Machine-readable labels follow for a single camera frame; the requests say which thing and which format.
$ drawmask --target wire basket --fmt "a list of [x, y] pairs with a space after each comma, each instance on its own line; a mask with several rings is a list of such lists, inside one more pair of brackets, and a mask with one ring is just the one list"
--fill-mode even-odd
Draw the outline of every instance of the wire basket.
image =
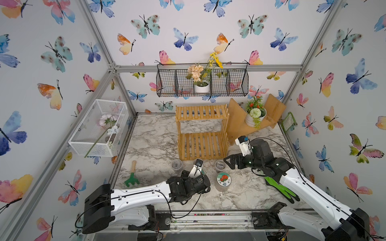
[[209, 93], [196, 93], [193, 78], [188, 69], [172, 69], [176, 65], [163, 65], [158, 68], [156, 83], [159, 97], [177, 96], [246, 96], [248, 94], [249, 77], [245, 67], [215, 68], [206, 77], [209, 82]]
[[103, 132], [105, 132], [105, 128], [109, 127], [99, 125], [99, 119], [105, 114], [118, 116], [118, 120], [113, 128], [119, 127], [119, 130], [112, 141], [111, 147], [108, 146], [108, 142], [112, 139], [113, 134], [111, 133], [108, 135], [108, 132], [106, 132], [97, 141], [88, 156], [113, 156], [129, 115], [127, 114], [127, 106], [125, 102], [103, 99], [96, 99], [93, 102], [91, 108], [87, 111], [86, 116], [78, 125], [77, 131], [74, 132], [68, 142], [78, 155], [86, 155], [95, 141], [102, 135]]

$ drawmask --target jar lid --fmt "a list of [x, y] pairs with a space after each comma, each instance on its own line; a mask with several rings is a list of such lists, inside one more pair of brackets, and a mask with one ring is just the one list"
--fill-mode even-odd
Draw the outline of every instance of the jar lid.
[[230, 185], [230, 182], [232, 181], [230, 179], [230, 175], [226, 172], [220, 172], [218, 175], [217, 175], [217, 183], [220, 185], [220, 186], [223, 186], [223, 187], [227, 187]]

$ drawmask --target wooden board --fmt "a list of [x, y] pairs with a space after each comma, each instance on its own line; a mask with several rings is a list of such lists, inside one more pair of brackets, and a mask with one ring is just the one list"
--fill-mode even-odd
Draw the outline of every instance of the wooden board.
[[267, 110], [267, 115], [262, 120], [260, 128], [257, 129], [255, 127], [250, 127], [245, 123], [247, 113], [233, 98], [230, 99], [228, 105], [229, 119], [226, 131], [230, 145], [233, 145], [235, 143], [235, 139], [240, 136], [247, 136], [255, 131], [266, 128], [267, 126], [274, 128], [282, 113], [286, 109], [286, 105], [281, 103], [271, 94], [269, 94], [264, 107]]

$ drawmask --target wall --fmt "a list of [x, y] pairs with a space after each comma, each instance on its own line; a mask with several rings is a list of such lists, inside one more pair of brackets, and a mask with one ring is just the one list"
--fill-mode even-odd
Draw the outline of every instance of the wall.
[[[381, 29], [382, 26], [379, 27], [381, 29], [379, 31], [374, 26], [382, 25], [382, 19], [381, 24], [377, 23], [381, 16], [385, 17], [385, 9], [386, 2], [384, 1], [353, 0], [340, 10], [323, 39], [322, 49], [326, 48], [326, 50], [317, 57], [315, 56], [320, 50], [314, 53], [314, 58], [306, 67], [306, 69], [312, 70], [313, 74], [304, 85], [301, 83], [302, 80], [297, 84], [283, 115], [284, 117], [287, 112], [292, 112], [298, 123], [295, 129], [289, 132], [289, 137], [293, 143], [299, 139], [300, 153], [303, 158], [299, 155], [298, 157], [307, 175], [312, 174], [315, 178], [315, 184], [321, 189], [327, 190], [332, 197], [336, 197], [340, 202], [352, 209], [359, 207], [367, 212], [371, 217], [372, 234], [376, 233], [381, 236], [385, 236], [386, 233], [384, 225], [381, 225], [386, 220], [384, 209], [386, 157], [383, 156], [386, 151], [384, 117], [386, 111], [384, 101], [382, 101], [382, 95], [386, 90], [383, 71], [386, 62], [386, 32], [383, 31], [385, 28]], [[360, 34], [361, 38], [359, 35], [356, 36], [353, 49], [345, 56], [343, 56], [342, 50], [332, 52], [337, 31], [342, 29], [347, 33], [347, 28], [352, 29], [350, 34]], [[364, 70], [362, 66], [357, 67], [362, 58], [364, 59]], [[358, 93], [353, 88], [355, 84], [352, 81], [351, 83], [347, 82], [356, 72], [359, 78], [365, 73], [371, 74], [356, 83], [361, 85], [358, 86]], [[321, 78], [324, 81], [329, 73], [333, 73], [334, 78], [330, 85], [331, 94], [328, 96], [328, 81], [322, 85], [324, 92], [319, 93], [321, 85], [318, 79]], [[296, 102], [300, 93], [303, 94], [303, 98], [308, 98], [308, 102], [303, 104], [304, 108], [298, 106]], [[337, 118], [331, 123], [338, 121], [342, 125], [335, 122], [336, 125], [330, 130], [328, 128], [329, 120], [327, 118], [326, 122], [324, 118], [328, 117], [328, 112], [332, 106]], [[310, 133], [310, 137], [307, 137], [302, 122], [306, 120], [306, 116], [310, 112], [312, 114], [310, 120], [315, 120], [313, 123], [315, 134]], [[351, 134], [355, 134], [361, 144], [354, 145]], [[367, 145], [372, 146], [366, 148], [367, 151], [361, 150], [361, 154], [367, 156], [361, 155], [362, 158], [358, 158], [355, 146], [361, 149], [366, 144], [367, 139]], [[323, 146], [326, 147], [327, 155], [324, 157], [320, 153], [320, 157], [328, 159], [327, 162], [332, 167], [333, 172], [327, 168], [324, 171], [320, 169], [321, 162], [319, 160], [321, 159], [317, 157], [317, 152], [321, 152]], [[351, 184], [350, 179], [348, 179], [348, 184], [358, 193], [359, 198], [348, 189], [344, 180], [346, 177], [349, 178], [351, 173], [353, 173]]]
[[[91, 1], [92, 8], [98, 8]], [[167, 53], [169, 58], [176, 63], [206, 62], [209, 54], [217, 44], [217, 36], [220, 33], [226, 37], [227, 42], [234, 41], [228, 46], [226, 51], [219, 54], [222, 62], [242, 62], [249, 60], [252, 51], [258, 51], [260, 60], [263, 64], [301, 64], [308, 47], [311, 45], [324, 17], [326, 14], [317, 12], [318, 5], [323, 1], [301, 1], [294, 8], [289, 4], [283, 4], [279, 8], [275, 6], [275, 1], [230, 1], [222, 6], [225, 11], [224, 16], [218, 17], [217, 12], [205, 11], [204, 4], [210, 5], [208, 0], [184, 1], [185, 4], [169, 5], [164, 1], [116, 1], [108, 9], [113, 12], [113, 16], [108, 17], [98, 9], [94, 17], [102, 32], [102, 35], [108, 45], [109, 51], [116, 64], [121, 66], [138, 65], [143, 62], [144, 65], [154, 65], [155, 61], [163, 61], [159, 57], [160, 51]], [[149, 21], [150, 28], [153, 24], [159, 25], [155, 33], [146, 33], [146, 38], [137, 32], [137, 23], [139, 29], [144, 26], [144, 21], [152, 15], [157, 15], [157, 22]], [[267, 18], [261, 24], [264, 26], [257, 35], [252, 32], [245, 38], [240, 35], [238, 21], [246, 19], [246, 32], [250, 32], [248, 25], [250, 20], [248, 15], [253, 19], [259, 16], [267, 15]], [[256, 32], [258, 29], [258, 20], [254, 25]], [[184, 47], [177, 48], [173, 43], [178, 39], [175, 37], [173, 28], [177, 28], [182, 34], [189, 33], [187, 37], [198, 36], [196, 42], [191, 44], [192, 49], [186, 51]], [[278, 47], [270, 47], [270, 43], [276, 38], [276, 28], [280, 28], [283, 33], [288, 33], [288, 37], [298, 36], [298, 39], [287, 45], [287, 49], [279, 51]], [[284, 93], [287, 91], [295, 73], [286, 73], [280, 80], [267, 80], [269, 73], [249, 73], [249, 87], [254, 86], [261, 89], [269, 89], [266, 96], [271, 93], [279, 96], [278, 91]], [[184, 98], [158, 98], [154, 91], [150, 90], [149, 84], [156, 82], [155, 73], [146, 73], [145, 77], [138, 79], [132, 76], [132, 73], [122, 73], [126, 89], [134, 93], [147, 94], [145, 102], [133, 101], [135, 110], [144, 112], [160, 112], [155, 105], [161, 104], [161, 101], [173, 102], [173, 107], [177, 105], [205, 103], [202, 97]], [[218, 97], [216, 103], [229, 103], [228, 97]], [[247, 98], [235, 98], [238, 102], [247, 102]], [[166, 110], [165, 112], [174, 112], [175, 110]]]
[[[31, 2], [32, 6], [26, 5], [23, 9], [22, 17], [20, 6], [10, 5], [8, 8], [2, 6], [0, 13], [0, 35], [8, 34], [9, 38], [7, 46], [9, 51], [6, 52], [4, 48], [6, 38], [0, 37], [0, 127], [11, 139], [9, 143], [4, 135], [0, 134], [0, 208], [27, 195], [46, 162], [52, 158], [76, 120], [76, 117], [72, 115], [77, 115], [77, 104], [85, 106], [92, 98], [93, 93], [87, 94], [86, 92], [90, 88], [83, 79], [84, 75], [88, 74], [93, 79], [100, 80], [106, 73], [107, 62], [102, 53], [99, 52], [102, 56], [100, 61], [95, 60], [90, 63], [87, 60], [88, 54], [80, 46], [80, 42], [92, 43], [92, 46], [96, 43], [83, 18], [80, 5], [77, 4], [77, 1], [72, 1], [71, 4], [69, 0], [59, 1], [63, 11], [67, 14], [61, 24], [60, 18], [55, 19], [51, 15], [51, 9], [57, 8], [56, 1], [53, 2], [52, 6], [47, 6], [51, 2], [46, 0]], [[50, 43], [54, 47], [58, 36], [64, 38], [64, 46], [68, 47], [72, 54], [72, 60], [70, 60], [71, 55], [68, 52], [62, 53], [67, 56], [66, 63], [63, 63], [64, 69], [61, 67], [62, 71], [56, 70], [50, 63], [41, 60], [43, 53], [53, 52], [45, 46], [49, 46]], [[8, 66], [6, 59], [13, 60], [13, 63], [17, 65]], [[57, 80], [59, 80], [60, 93], [57, 88]], [[40, 93], [39, 83], [52, 86], [52, 92], [42, 89]], [[19, 117], [17, 118], [21, 117], [21, 123], [17, 123], [20, 122], [20, 119], [18, 121], [9, 119], [12, 113], [15, 113], [14, 111], [18, 111]], [[6, 123], [11, 122], [14, 123], [8, 127]], [[10, 133], [12, 131], [23, 132], [19, 132], [16, 138], [15, 134]], [[78, 169], [82, 174], [89, 170], [80, 166], [75, 167], [76, 161], [72, 162], [74, 167], [68, 165], [60, 173], [64, 179], [69, 181], [72, 181]], [[65, 181], [61, 182], [55, 189], [63, 191], [66, 189], [65, 186], [62, 186], [64, 184]], [[55, 203], [57, 203], [56, 192], [51, 195], [53, 198], [56, 197]], [[7, 219], [12, 217], [12, 213], [19, 208], [21, 203], [22, 201], [12, 203], [3, 210], [0, 214], [0, 227], [3, 227]], [[47, 214], [41, 213], [41, 217], [51, 223], [52, 216], [55, 214], [53, 204], [47, 204], [45, 211]], [[68, 212], [72, 219], [76, 214], [76, 212]], [[34, 231], [37, 231], [36, 219], [30, 224], [34, 226]]]

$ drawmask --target wooden handle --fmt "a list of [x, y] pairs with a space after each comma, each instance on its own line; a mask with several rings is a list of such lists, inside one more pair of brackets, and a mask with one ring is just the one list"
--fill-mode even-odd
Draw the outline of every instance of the wooden handle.
[[131, 163], [131, 172], [134, 172], [135, 171], [135, 164], [137, 163], [137, 161], [133, 161]]

